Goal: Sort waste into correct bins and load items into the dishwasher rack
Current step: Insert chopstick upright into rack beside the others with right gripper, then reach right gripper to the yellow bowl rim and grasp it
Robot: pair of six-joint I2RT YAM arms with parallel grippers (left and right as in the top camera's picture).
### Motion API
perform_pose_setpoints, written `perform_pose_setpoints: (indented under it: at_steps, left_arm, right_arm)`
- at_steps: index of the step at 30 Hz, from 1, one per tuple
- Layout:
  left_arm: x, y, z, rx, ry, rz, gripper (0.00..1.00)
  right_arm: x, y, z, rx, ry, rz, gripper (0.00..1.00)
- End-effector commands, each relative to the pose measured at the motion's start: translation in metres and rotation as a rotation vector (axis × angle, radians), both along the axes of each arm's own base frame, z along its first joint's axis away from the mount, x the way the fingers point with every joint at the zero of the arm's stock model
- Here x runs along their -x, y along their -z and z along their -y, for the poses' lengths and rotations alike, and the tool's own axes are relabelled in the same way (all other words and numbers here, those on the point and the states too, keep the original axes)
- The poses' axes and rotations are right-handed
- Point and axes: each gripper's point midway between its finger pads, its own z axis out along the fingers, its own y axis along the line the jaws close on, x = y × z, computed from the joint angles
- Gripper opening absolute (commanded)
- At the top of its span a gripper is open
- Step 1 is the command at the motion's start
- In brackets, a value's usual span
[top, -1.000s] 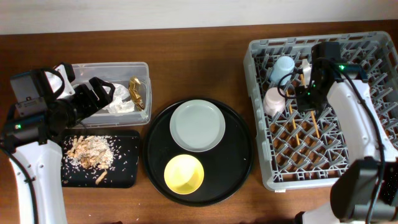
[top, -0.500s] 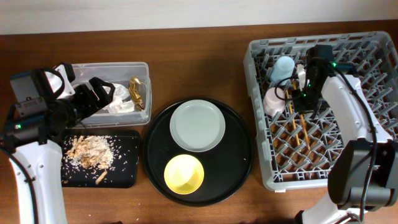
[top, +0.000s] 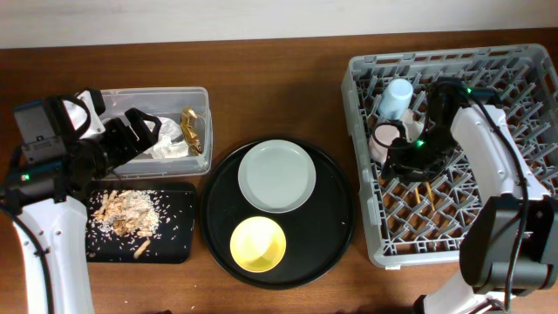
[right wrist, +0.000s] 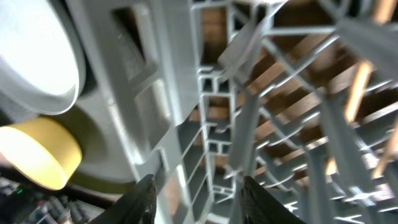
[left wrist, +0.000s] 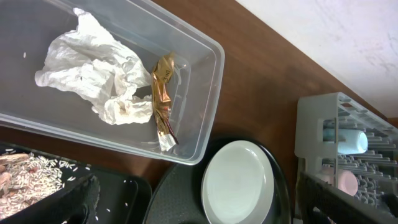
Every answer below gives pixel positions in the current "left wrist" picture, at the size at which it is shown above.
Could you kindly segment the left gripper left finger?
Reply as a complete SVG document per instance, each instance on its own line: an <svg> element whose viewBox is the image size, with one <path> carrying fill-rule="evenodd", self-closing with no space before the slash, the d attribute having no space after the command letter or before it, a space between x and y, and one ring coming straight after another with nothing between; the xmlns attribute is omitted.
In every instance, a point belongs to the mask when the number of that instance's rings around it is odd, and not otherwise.
<svg viewBox="0 0 398 224"><path fill-rule="evenodd" d="M93 223L99 199L100 182L94 174L88 174L1 220L1 224Z"/></svg>

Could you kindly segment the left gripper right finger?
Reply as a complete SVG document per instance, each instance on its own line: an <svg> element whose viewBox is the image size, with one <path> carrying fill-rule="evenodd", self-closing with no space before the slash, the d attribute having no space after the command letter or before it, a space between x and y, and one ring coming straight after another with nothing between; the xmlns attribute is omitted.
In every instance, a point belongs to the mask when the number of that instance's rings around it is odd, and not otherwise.
<svg viewBox="0 0 398 224"><path fill-rule="evenodd" d="M304 223L397 223L396 217L306 172L298 175L297 203Z"/></svg>

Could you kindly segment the pink cup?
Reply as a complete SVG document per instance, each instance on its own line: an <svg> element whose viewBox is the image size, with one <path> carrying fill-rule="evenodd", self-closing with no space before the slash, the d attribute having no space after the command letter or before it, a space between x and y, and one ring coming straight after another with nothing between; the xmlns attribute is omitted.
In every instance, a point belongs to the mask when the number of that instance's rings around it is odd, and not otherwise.
<svg viewBox="0 0 398 224"><path fill-rule="evenodd" d="M334 184L334 168L322 167L316 177L331 185ZM358 191L358 181L355 175L349 170L339 169L337 172L338 188L350 196L354 196Z"/></svg>

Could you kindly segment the food scraps and rice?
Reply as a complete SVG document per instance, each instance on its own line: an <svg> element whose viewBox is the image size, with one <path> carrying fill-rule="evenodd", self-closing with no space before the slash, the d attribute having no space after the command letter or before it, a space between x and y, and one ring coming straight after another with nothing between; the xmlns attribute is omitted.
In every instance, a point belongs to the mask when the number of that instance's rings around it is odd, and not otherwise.
<svg viewBox="0 0 398 224"><path fill-rule="evenodd" d="M74 162L22 152L13 148L1 150L1 156L23 155L23 160L1 166L7 179L1 181L1 219L37 203L77 180L81 169Z"/></svg>

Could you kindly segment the blue cup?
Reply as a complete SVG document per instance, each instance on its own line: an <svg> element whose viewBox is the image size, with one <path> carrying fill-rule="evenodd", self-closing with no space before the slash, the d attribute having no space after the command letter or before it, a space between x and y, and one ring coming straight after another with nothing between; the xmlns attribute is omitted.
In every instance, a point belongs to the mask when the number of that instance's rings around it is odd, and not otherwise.
<svg viewBox="0 0 398 224"><path fill-rule="evenodd" d="M362 154L368 150L368 137L363 131L355 129L326 128L323 130L324 141L334 141L338 134L339 154Z"/></svg>

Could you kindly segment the grey plate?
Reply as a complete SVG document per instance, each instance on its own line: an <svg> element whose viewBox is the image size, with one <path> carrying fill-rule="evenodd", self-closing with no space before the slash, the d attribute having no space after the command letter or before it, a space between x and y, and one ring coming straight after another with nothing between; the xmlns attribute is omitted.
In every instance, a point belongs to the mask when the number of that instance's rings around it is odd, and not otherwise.
<svg viewBox="0 0 398 224"><path fill-rule="evenodd" d="M273 197L270 160L253 142L226 144L206 167L201 203L210 223L260 224L271 209Z"/></svg>

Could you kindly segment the gold foil wrapper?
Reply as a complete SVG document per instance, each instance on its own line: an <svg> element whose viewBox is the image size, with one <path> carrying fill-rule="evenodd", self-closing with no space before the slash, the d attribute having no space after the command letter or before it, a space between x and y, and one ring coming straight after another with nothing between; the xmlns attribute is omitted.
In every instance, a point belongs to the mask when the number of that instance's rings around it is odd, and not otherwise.
<svg viewBox="0 0 398 224"><path fill-rule="evenodd" d="M178 144L169 121L172 112L172 100L166 88L174 74L174 64L174 54L169 53L159 59L151 72L152 108L162 152L169 151Z"/></svg>

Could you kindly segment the white tissue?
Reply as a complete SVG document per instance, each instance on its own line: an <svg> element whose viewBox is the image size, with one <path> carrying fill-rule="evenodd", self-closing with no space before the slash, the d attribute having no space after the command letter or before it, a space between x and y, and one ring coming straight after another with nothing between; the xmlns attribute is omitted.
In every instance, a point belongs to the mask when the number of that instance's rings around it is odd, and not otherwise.
<svg viewBox="0 0 398 224"><path fill-rule="evenodd" d="M76 29L51 42L43 69L35 73L36 84L76 93L110 125L149 122L152 97L136 96L152 81L141 59L92 14L77 7L73 12Z"/></svg>

